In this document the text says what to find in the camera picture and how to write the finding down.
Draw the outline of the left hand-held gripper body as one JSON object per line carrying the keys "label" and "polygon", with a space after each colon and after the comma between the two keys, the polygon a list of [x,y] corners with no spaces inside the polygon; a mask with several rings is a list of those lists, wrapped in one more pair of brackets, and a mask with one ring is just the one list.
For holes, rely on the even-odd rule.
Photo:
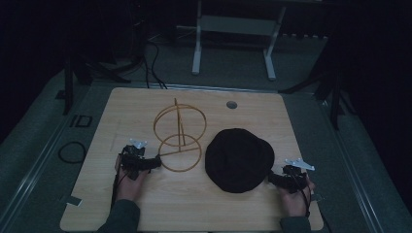
{"label": "left hand-held gripper body", "polygon": [[141,171],[150,170],[150,161],[145,158],[146,141],[129,140],[120,153],[120,167],[124,173],[135,181]]}

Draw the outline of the wooden wire hat stand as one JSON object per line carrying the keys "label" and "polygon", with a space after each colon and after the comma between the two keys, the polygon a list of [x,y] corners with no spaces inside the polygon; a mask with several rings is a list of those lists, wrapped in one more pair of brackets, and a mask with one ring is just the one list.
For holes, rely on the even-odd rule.
{"label": "wooden wire hat stand", "polygon": [[177,173],[193,169],[202,159],[201,139],[207,126],[207,117],[199,108],[177,98],[161,109],[154,117],[153,132],[162,166]]}

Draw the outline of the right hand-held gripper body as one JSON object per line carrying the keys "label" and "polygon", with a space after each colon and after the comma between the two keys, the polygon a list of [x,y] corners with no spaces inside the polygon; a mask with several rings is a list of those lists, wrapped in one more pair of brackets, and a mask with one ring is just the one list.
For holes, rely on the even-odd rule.
{"label": "right hand-held gripper body", "polygon": [[315,167],[306,163],[302,158],[286,159],[282,168],[283,175],[278,179],[277,186],[286,189],[289,193],[296,193],[307,186],[307,170],[314,171]]}

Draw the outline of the white metal table frame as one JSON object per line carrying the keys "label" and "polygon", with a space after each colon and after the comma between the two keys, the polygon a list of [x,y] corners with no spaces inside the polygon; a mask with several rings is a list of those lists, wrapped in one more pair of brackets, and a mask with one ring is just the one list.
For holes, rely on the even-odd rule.
{"label": "white metal table frame", "polygon": [[196,1],[196,22],[194,29],[195,46],[192,58],[191,73],[198,75],[202,58],[202,34],[204,32],[223,33],[235,36],[263,36],[269,39],[268,46],[262,50],[267,78],[275,81],[277,76],[272,60],[272,53],[280,34],[287,7],[281,6],[275,10],[275,19],[260,19],[247,17],[227,17],[207,15],[203,11],[206,0]]}

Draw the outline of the black tripod stand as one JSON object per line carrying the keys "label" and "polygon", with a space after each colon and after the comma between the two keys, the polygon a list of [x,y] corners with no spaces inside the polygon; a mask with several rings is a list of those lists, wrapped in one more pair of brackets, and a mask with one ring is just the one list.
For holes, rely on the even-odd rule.
{"label": "black tripod stand", "polygon": [[126,65],[109,69],[85,52],[69,47],[64,56],[64,89],[57,94],[57,98],[64,100],[63,114],[67,116],[74,105],[74,78],[77,78],[80,84],[90,85],[93,81],[90,71],[94,70],[103,78],[116,83],[130,83],[130,80],[122,78],[120,73],[141,64],[144,60],[144,49],[143,45],[132,45],[131,61]]}
{"label": "black tripod stand", "polygon": [[314,97],[326,101],[328,96],[331,96],[329,120],[333,128],[338,130],[341,90],[344,74],[351,68],[350,55],[350,43],[343,34],[335,32],[327,39],[308,78],[292,87],[279,90],[279,93],[292,94],[313,83],[318,83]]}

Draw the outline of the black hat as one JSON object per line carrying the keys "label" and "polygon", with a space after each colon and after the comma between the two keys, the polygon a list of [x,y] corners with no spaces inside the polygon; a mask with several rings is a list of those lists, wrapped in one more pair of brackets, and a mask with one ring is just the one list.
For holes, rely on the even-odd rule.
{"label": "black hat", "polygon": [[246,129],[225,129],[206,149],[205,170],[221,190],[244,193],[263,182],[274,160],[274,149],[266,141]]}

